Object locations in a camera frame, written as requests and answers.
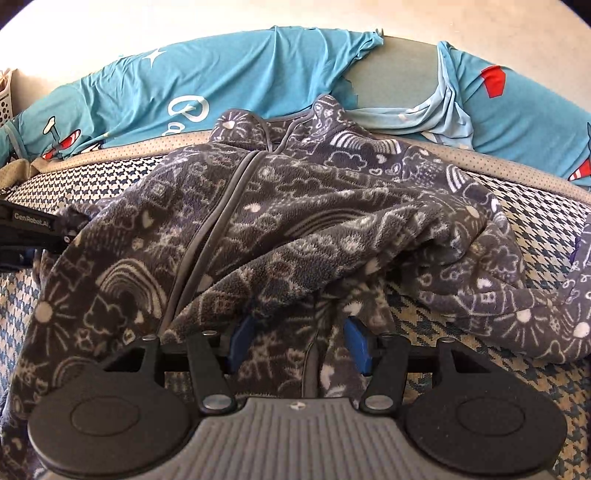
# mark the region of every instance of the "white basket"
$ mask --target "white basket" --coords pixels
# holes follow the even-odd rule
[[[10,98],[11,79],[12,70],[9,70],[6,87],[4,87],[4,90],[0,91],[0,127],[3,126],[9,118],[12,118],[12,101]]]

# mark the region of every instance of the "red shape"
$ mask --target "red shape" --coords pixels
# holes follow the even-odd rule
[[[484,86],[489,98],[503,95],[505,90],[506,75],[500,65],[491,65],[481,71],[480,76],[484,80]]]
[[[44,153],[41,158],[43,160],[51,160],[53,158],[53,154],[56,152],[55,148],[52,148],[49,152]]]
[[[569,181],[582,179],[584,177],[591,177],[591,158],[588,158],[574,173],[569,177]]]
[[[68,135],[64,140],[61,141],[60,147],[61,150],[65,150],[66,148],[70,148],[73,143],[78,140],[80,136],[80,129],[74,130],[70,135]]]

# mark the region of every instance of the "blue gripper pad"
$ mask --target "blue gripper pad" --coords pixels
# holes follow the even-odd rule
[[[345,333],[345,345],[353,357],[357,370],[362,375],[371,375],[372,357],[369,351],[369,341],[367,337],[355,325],[355,320],[351,317],[345,319],[343,331]]]
[[[230,351],[228,353],[228,373],[234,374],[240,368],[246,358],[248,349],[255,337],[255,319],[246,317],[238,326],[232,338],[230,338]]]

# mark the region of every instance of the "white wall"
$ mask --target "white wall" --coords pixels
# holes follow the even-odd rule
[[[591,111],[591,28],[558,0],[34,0],[0,31],[0,69],[20,70],[20,111],[118,56],[273,25],[447,40]]]

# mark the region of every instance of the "round black pad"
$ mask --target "round black pad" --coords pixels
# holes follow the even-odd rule
[[[415,400],[405,427],[429,457],[473,475],[522,475],[560,453],[566,420],[554,403],[508,374],[461,374]]]
[[[33,410],[29,437],[57,473],[121,478],[178,450],[190,425],[183,402],[148,377],[89,367]]]

